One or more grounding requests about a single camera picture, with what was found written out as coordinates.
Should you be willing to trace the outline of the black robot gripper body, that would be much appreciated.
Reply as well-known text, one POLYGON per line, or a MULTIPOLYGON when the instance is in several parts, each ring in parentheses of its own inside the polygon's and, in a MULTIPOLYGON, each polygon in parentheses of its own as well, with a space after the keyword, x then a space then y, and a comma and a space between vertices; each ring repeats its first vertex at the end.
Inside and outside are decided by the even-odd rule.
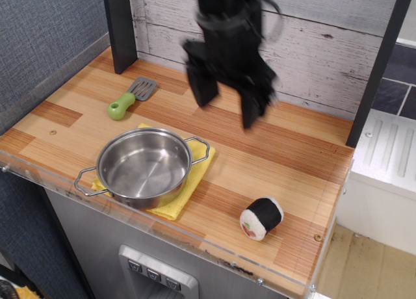
POLYGON ((274 0, 198 0, 196 22, 203 40, 186 40, 187 63, 206 67, 218 83, 239 91, 242 83, 271 81, 276 74, 259 54, 262 4, 274 0))

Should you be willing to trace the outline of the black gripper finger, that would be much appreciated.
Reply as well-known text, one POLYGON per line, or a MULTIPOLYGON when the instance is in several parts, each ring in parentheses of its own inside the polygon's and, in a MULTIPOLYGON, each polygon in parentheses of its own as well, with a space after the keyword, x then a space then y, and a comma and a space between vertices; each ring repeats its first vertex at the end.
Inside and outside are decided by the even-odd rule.
POLYGON ((206 67, 187 63, 187 75, 199 107, 206 106, 218 95, 217 80, 206 67))
POLYGON ((239 87, 241 98, 242 122, 245 129, 264 115, 268 105, 276 102, 276 91, 271 81, 259 84, 242 83, 239 87))

